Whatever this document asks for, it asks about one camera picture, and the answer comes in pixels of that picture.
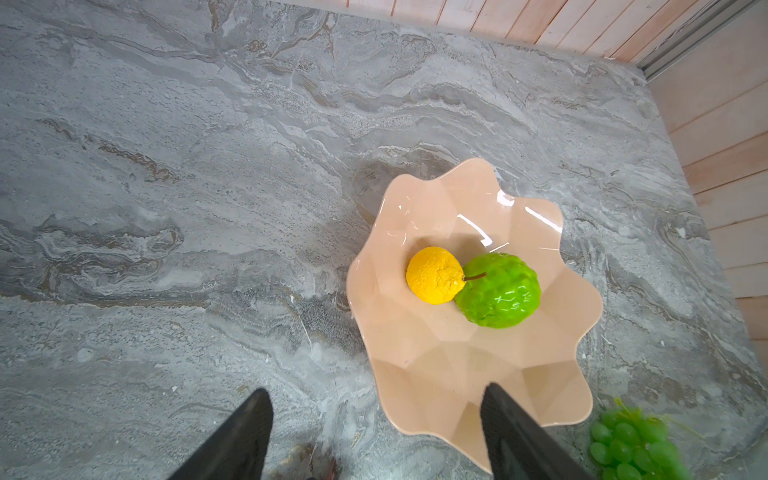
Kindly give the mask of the green grape bunch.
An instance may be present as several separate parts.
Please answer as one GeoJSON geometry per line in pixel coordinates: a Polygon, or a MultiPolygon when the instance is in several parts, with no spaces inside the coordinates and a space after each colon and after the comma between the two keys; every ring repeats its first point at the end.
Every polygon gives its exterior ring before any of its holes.
{"type": "Polygon", "coordinates": [[[670,439],[674,425],[700,439],[701,434],[667,415],[625,405],[621,398],[600,413],[589,429],[587,452],[601,479],[690,479],[680,449],[670,439]]]}

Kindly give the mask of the green custard apple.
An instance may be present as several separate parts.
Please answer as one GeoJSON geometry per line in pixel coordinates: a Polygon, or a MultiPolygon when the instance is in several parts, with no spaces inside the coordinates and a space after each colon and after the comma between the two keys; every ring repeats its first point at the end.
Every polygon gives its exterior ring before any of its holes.
{"type": "Polygon", "coordinates": [[[516,326],[539,308],[542,290],[536,272],[517,256],[493,252],[464,267],[472,277],[454,302],[468,321],[481,327],[516,326]]]}

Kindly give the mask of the yellow fake pear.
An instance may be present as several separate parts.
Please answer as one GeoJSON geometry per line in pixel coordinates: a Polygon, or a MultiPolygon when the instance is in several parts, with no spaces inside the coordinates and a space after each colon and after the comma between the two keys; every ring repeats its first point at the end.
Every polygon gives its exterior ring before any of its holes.
{"type": "Polygon", "coordinates": [[[453,301],[468,282],[486,276],[487,273],[482,272],[467,277],[453,254],[435,246],[418,251],[410,259],[405,273],[406,283],[412,293],[430,305],[453,301]]]}

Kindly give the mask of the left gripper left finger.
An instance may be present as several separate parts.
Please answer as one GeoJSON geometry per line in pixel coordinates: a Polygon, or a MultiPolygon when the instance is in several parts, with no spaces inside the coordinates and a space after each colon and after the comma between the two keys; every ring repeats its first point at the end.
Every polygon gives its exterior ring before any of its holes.
{"type": "Polygon", "coordinates": [[[169,479],[260,479],[273,421],[267,390],[256,389],[169,479]]]}

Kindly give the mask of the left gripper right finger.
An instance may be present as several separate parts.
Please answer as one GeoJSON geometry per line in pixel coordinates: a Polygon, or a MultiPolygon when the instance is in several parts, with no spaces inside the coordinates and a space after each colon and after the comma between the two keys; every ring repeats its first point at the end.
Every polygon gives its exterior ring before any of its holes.
{"type": "Polygon", "coordinates": [[[495,480],[593,477],[500,385],[486,387],[480,418],[495,480]]]}

